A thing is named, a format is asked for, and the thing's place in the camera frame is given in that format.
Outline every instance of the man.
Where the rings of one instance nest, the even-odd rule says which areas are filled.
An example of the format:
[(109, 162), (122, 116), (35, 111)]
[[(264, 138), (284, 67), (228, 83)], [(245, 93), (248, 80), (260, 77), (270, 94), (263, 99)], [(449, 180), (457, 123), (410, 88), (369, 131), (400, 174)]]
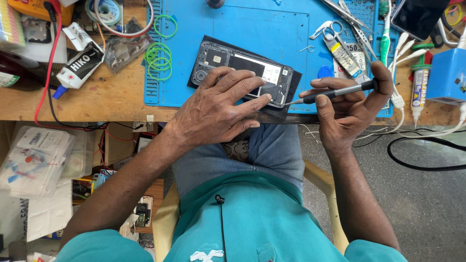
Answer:
[[(335, 179), (338, 212), (350, 242), (343, 256), (302, 206), (304, 163), (296, 125), (260, 125), (248, 115), (270, 95), (235, 106), (265, 84), (254, 72), (219, 67), (164, 130), (89, 197), (68, 223), (57, 261), (152, 261), (117, 230), (146, 189), (171, 164), (181, 216), (165, 261), (405, 261), (393, 228), (351, 151), (393, 92), (390, 72), (371, 66), (379, 91), (316, 99), (320, 138)], [(354, 85), (316, 79), (300, 94)], [(246, 129), (247, 163), (230, 160), (220, 142)]]

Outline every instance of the precision screwdriver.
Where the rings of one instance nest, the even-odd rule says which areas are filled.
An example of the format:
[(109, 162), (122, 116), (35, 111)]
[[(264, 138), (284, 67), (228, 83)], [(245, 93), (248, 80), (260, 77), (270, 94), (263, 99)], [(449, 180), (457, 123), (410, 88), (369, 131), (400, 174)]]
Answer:
[(298, 99), (296, 101), (293, 101), (291, 103), (287, 103), (285, 105), (301, 104), (301, 103), (312, 104), (312, 103), (315, 103), (315, 98), (318, 95), (326, 95), (329, 98), (335, 98), (337, 96), (342, 96), (342, 95), (346, 95), (346, 94), (349, 94), (349, 93), (354, 93), (354, 92), (358, 92), (358, 91), (372, 90), (372, 89), (378, 92), (378, 83), (377, 82), (378, 82), (378, 79), (374, 78), (371, 81), (363, 82), (363, 83), (358, 84), (358, 85), (349, 86), (349, 87), (345, 87), (345, 88), (342, 88), (342, 89), (329, 90), (329, 91), (325, 91), (325, 92), (321, 92), (321, 93), (312, 94), (312, 95), (303, 97), (301, 99)]

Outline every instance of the fingernail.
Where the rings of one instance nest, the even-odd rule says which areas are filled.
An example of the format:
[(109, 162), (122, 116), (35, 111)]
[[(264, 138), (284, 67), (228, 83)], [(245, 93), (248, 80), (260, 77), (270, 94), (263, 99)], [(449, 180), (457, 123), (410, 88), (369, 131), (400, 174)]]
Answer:
[(327, 104), (327, 97), (325, 95), (318, 95), (315, 98), (315, 103), (317, 106), (323, 107)]

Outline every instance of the phone display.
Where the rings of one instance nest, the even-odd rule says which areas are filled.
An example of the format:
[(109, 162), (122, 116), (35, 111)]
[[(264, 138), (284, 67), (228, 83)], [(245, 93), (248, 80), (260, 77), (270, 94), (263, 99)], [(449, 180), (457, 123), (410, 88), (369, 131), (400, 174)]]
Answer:
[(391, 19), (392, 25), (412, 37), (426, 40), (449, 0), (402, 0)]

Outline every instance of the teal t-shirt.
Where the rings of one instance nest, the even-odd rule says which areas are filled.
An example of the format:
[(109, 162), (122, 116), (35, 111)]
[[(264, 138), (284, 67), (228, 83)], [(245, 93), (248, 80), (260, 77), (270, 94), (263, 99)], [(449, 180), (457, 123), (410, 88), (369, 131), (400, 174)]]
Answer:
[[(225, 199), (222, 214), (217, 194)], [(350, 243), (343, 256), (303, 207), (298, 188), (265, 173), (236, 172), (212, 179), (186, 194), (180, 211), (166, 262), (406, 261), (395, 249), (364, 240)], [(152, 261), (152, 257), (117, 231), (101, 230), (70, 240), (56, 261)]]

